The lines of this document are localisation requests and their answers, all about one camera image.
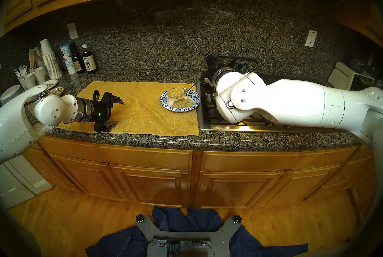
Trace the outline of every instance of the dark glass bottle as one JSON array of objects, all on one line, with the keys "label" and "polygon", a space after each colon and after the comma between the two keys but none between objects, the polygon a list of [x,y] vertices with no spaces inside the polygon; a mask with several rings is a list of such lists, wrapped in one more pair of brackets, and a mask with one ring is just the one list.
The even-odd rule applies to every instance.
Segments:
[{"label": "dark glass bottle", "polygon": [[95,60],[93,58],[93,53],[88,49],[88,45],[82,45],[82,59],[84,60],[85,67],[89,74],[94,74],[97,72],[97,67]]},{"label": "dark glass bottle", "polygon": [[82,56],[77,52],[76,45],[74,43],[71,44],[70,49],[72,50],[72,61],[77,71],[77,74],[85,73],[87,69],[85,68],[85,64],[82,59]]}]

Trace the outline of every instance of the stainless steel stovetop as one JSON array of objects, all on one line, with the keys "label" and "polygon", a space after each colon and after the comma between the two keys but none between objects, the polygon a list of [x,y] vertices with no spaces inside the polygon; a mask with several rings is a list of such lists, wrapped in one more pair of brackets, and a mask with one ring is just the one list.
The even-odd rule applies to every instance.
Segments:
[{"label": "stainless steel stovetop", "polygon": [[[197,79],[200,78],[202,73],[198,73]],[[305,78],[298,77],[284,77],[284,76],[271,76],[258,74],[266,85],[274,83],[280,79],[303,80],[315,82]],[[334,128],[321,128],[321,127],[301,127],[279,125],[270,122],[258,113],[255,113],[239,123],[229,123],[218,112],[215,103],[212,101],[211,96],[207,94],[200,82],[196,85],[196,91],[201,96],[201,104],[197,107],[198,127],[201,131],[239,131],[239,132],[273,132],[273,133],[322,133],[322,132],[342,132],[343,130]]]}]

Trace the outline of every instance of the outlet cover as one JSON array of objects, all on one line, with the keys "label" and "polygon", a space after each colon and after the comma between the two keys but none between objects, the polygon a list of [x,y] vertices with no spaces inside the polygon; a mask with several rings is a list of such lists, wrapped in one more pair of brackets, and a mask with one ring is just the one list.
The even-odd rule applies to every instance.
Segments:
[{"label": "outlet cover", "polygon": [[68,23],[68,30],[69,30],[69,35],[71,39],[78,39],[79,36],[77,35],[77,30],[76,30],[76,25],[73,23]]},{"label": "outlet cover", "polygon": [[306,40],[306,44],[305,46],[308,46],[308,47],[314,47],[314,42],[315,42],[315,39],[316,39],[316,34],[318,32],[316,32],[315,30],[309,30],[309,34],[307,36],[307,40]]}]

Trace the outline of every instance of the small plate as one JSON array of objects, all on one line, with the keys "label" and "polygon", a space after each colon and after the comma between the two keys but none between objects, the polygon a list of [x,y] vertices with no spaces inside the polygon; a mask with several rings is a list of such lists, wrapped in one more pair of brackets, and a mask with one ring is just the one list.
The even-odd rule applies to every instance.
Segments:
[{"label": "small plate", "polygon": [[48,80],[42,84],[47,84],[48,85],[48,90],[52,89],[56,84],[57,84],[57,80]]},{"label": "small plate", "polygon": [[52,92],[53,94],[55,94],[57,96],[60,96],[64,92],[64,88],[63,87],[56,87],[56,88],[50,90],[50,92]]},{"label": "small plate", "polygon": [[175,98],[170,98],[169,96],[167,96],[167,92],[169,90],[166,90],[163,94],[161,94],[161,97],[160,97],[160,103],[161,105],[165,108],[165,109],[168,109],[170,111],[174,111],[174,112],[187,112],[187,111],[190,111],[192,109],[195,109],[197,108],[200,103],[201,103],[201,97],[200,95],[195,92],[194,90],[189,90],[188,93],[185,93],[183,94],[182,98],[190,98],[192,101],[193,101],[193,105],[189,108],[183,108],[183,109],[180,109],[180,108],[173,108],[172,107],[172,104],[176,101]]}]

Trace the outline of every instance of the bottle label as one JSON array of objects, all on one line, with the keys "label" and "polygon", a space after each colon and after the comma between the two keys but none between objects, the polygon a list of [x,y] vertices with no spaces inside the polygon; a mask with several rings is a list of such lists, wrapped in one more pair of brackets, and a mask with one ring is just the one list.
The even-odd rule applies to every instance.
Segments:
[{"label": "bottle label", "polygon": [[73,64],[74,64],[74,68],[76,69],[76,71],[81,71],[81,66],[80,66],[80,63],[78,61],[74,61]]},{"label": "bottle label", "polygon": [[83,57],[83,59],[84,59],[84,63],[85,63],[85,67],[87,71],[92,71],[96,69],[96,64],[95,64],[95,60],[93,59],[93,55],[88,57]]}]

